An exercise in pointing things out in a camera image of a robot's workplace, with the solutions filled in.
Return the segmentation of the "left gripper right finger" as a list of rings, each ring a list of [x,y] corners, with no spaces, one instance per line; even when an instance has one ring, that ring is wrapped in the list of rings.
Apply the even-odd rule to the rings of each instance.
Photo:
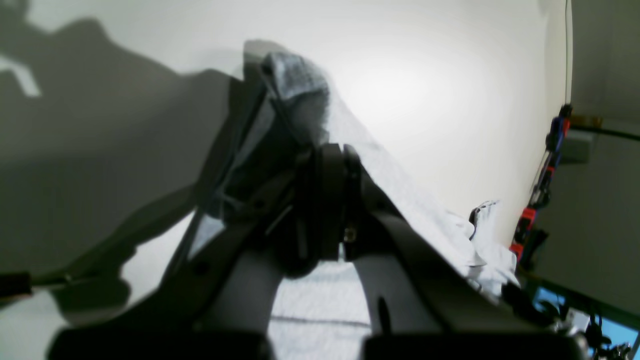
[[[370,315],[363,360],[583,360],[578,341],[498,309],[421,237],[352,146],[315,151],[315,257],[345,246]]]

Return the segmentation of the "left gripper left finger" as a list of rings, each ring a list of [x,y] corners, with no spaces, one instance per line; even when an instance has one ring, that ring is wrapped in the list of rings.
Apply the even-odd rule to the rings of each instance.
[[[283,278],[321,258],[320,151],[300,153],[191,260],[119,316],[57,335],[50,360],[275,360],[267,332]]]

